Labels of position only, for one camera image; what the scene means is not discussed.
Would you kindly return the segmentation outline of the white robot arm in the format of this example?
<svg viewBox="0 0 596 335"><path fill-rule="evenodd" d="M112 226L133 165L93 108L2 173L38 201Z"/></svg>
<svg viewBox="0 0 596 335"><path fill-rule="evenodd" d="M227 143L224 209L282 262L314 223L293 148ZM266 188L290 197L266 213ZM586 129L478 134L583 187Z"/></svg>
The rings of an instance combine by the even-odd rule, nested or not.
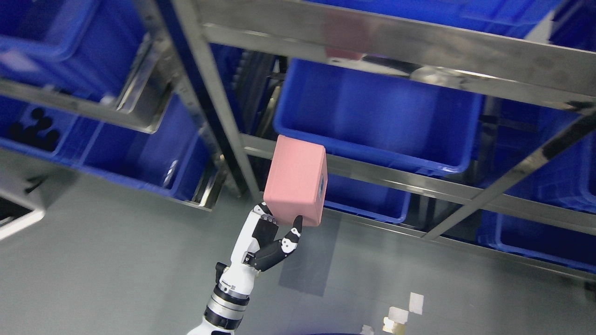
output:
<svg viewBox="0 0 596 335"><path fill-rule="evenodd" d="M215 285L200 324L188 334L234 335L244 318L249 301L249 295Z"/></svg>

